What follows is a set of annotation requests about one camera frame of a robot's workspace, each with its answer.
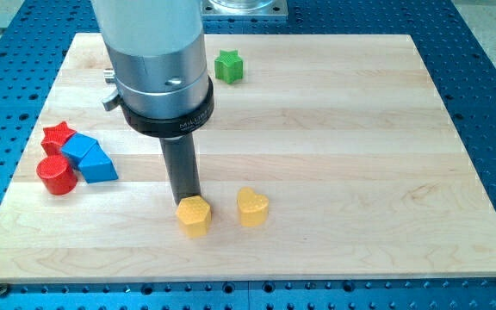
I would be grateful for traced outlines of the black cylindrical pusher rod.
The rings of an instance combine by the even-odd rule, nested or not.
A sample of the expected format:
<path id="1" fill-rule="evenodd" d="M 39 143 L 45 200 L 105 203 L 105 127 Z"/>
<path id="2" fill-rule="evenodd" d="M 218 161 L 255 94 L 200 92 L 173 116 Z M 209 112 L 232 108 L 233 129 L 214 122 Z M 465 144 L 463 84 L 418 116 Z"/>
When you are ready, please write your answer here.
<path id="1" fill-rule="evenodd" d="M 162 138 L 159 141 L 174 202 L 178 205 L 183 198 L 200 195 L 193 135 L 188 133 L 174 138 Z"/>

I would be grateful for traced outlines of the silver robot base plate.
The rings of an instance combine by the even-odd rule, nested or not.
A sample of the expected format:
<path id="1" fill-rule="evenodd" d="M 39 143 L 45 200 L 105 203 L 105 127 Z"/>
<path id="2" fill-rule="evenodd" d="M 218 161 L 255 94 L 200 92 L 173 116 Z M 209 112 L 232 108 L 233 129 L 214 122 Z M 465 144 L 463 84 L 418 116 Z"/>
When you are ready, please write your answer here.
<path id="1" fill-rule="evenodd" d="M 272 20 L 288 18 L 287 0 L 201 0 L 205 20 Z"/>

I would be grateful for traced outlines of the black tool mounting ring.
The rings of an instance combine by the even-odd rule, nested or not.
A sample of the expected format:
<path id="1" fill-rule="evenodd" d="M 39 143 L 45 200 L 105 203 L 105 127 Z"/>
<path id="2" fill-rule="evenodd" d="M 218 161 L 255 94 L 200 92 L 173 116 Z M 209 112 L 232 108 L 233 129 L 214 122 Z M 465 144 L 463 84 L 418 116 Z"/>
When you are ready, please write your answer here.
<path id="1" fill-rule="evenodd" d="M 156 138 L 174 138 L 194 132 L 202 127 L 214 112 L 214 85 L 208 78 L 208 92 L 201 104 L 192 112 L 172 119 L 153 119 L 139 115 L 119 99 L 127 124 L 135 131 Z"/>

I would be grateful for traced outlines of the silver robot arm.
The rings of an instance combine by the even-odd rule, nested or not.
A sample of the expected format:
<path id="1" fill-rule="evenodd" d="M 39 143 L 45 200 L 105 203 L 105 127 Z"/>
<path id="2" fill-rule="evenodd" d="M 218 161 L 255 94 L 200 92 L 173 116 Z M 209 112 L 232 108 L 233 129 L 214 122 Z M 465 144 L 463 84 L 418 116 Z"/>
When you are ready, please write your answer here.
<path id="1" fill-rule="evenodd" d="M 201 4 L 190 0 L 92 0 L 114 70 L 107 111 L 160 141 L 175 202 L 199 195 L 192 133 L 214 111 Z"/>

